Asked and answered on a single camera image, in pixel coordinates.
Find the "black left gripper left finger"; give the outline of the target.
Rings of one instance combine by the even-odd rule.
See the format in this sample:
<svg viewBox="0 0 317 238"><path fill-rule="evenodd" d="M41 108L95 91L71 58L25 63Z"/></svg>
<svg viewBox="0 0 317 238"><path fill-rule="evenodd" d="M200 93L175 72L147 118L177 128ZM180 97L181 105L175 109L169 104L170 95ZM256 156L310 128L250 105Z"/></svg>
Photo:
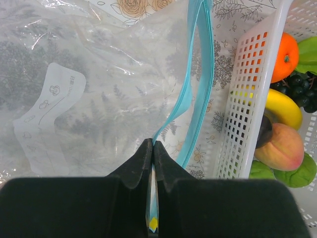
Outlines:
<svg viewBox="0 0 317 238"><path fill-rule="evenodd" d="M3 238L146 238L153 142L105 177L15 178L0 190Z"/></svg>

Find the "clear zip top bag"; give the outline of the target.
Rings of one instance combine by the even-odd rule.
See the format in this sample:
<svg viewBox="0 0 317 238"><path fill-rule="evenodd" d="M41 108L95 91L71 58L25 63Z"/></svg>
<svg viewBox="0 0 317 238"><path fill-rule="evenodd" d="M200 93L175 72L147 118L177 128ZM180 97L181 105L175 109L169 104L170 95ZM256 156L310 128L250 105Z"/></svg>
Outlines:
<svg viewBox="0 0 317 238"><path fill-rule="evenodd" d="M0 189L18 178L105 177L145 139L191 117L200 133L213 61L210 0L122 2L120 21L86 0L0 3Z"/></svg>

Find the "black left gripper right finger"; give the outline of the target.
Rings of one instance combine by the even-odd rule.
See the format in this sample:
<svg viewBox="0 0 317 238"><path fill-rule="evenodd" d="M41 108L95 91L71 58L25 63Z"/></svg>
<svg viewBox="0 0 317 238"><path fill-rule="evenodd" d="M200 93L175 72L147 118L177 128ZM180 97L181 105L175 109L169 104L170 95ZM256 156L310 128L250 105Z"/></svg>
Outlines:
<svg viewBox="0 0 317 238"><path fill-rule="evenodd" d="M271 179L196 179L153 150L160 238L308 238L291 192Z"/></svg>

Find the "green starfruit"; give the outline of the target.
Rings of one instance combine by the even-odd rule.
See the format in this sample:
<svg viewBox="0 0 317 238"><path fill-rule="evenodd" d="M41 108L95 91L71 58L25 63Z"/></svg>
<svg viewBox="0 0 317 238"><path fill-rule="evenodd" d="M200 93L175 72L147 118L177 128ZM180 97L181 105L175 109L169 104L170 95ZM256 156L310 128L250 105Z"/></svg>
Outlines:
<svg viewBox="0 0 317 238"><path fill-rule="evenodd" d="M317 74L317 36L307 38L298 43L299 62L296 71Z"/></svg>

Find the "dark mangosteen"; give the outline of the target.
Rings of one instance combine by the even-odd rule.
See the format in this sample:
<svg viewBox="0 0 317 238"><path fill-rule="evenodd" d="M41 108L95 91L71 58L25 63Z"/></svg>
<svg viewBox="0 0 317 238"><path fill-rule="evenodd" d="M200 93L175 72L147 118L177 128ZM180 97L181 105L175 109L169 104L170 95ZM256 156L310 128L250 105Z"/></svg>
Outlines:
<svg viewBox="0 0 317 238"><path fill-rule="evenodd" d="M267 116L263 115L257 138L256 149L261 148L268 143L271 140L272 135L272 123Z"/></svg>

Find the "yellow banana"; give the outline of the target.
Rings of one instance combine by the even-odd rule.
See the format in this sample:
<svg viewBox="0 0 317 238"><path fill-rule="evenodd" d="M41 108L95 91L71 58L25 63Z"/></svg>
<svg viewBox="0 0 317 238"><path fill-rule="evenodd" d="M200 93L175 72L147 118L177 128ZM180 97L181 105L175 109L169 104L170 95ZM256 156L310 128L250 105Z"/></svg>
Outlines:
<svg viewBox="0 0 317 238"><path fill-rule="evenodd" d="M299 130L303 121L301 109L285 94L269 89L265 108L275 115L280 123Z"/></svg>

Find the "white plastic perforated basket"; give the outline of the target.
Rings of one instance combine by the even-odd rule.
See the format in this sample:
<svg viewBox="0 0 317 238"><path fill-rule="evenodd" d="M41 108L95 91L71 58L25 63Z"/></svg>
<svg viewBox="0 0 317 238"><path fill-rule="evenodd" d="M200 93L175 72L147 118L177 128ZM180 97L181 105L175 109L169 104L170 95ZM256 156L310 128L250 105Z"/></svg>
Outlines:
<svg viewBox="0 0 317 238"><path fill-rule="evenodd" d="M248 177L281 35L298 41L317 34L314 0L280 0L277 9L239 41L215 156L214 178Z"/></svg>

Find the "orange mandarin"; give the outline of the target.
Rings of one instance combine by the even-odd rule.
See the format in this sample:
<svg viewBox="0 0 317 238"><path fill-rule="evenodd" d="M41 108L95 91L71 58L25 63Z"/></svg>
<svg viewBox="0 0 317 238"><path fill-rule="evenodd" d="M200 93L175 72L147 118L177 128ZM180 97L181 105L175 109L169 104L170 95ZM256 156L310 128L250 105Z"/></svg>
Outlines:
<svg viewBox="0 0 317 238"><path fill-rule="evenodd" d="M293 36L283 32L271 83L276 83L289 76L296 68L299 62L299 47Z"/></svg>

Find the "green cabbage ball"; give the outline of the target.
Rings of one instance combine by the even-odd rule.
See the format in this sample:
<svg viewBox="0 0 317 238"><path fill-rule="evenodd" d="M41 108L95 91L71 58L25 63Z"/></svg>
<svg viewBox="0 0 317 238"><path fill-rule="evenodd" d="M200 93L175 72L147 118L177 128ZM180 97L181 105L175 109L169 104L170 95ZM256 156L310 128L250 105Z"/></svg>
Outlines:
<svg viewBox="0 0 317 238"><path fill-rule="evenodd" d="M275 179L270 167L260 161L253 160L250 174L250 179Z"/></svg>
<svg viewBox="0 0 317 238"><path fill-rule="evenodd" d="M317 165L313 158L304 153L304 158L298 169L280 171L273 169L274 177L290 188L300 188L309 185L316 176Z"/></svg>

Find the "peach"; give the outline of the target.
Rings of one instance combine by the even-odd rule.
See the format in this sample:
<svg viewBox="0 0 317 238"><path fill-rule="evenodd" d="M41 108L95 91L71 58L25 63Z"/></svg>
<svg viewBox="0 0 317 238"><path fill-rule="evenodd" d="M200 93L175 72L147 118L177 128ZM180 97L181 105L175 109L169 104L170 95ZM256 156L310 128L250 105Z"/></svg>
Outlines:
<svg viewBox="0 0 317 238"><path fill-rule="evenodd" d="M255 158L275 170L296 170L304 158L302 138L294 128L274 123L271 140L255 150Z"/></svg>

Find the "dark grape bunch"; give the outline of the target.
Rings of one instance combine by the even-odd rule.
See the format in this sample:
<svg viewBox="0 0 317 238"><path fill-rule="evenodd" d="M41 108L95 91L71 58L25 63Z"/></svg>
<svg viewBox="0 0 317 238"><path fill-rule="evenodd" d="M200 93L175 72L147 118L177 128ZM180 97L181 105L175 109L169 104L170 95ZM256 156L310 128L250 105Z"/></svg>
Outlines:
<svg viewBox="0 0 317 238"><path fill-rule="evenodd" d="M317 75L313 72L293 71L283 80L271 83L270 88L290 97L306 113L317 111Z"/></svg>

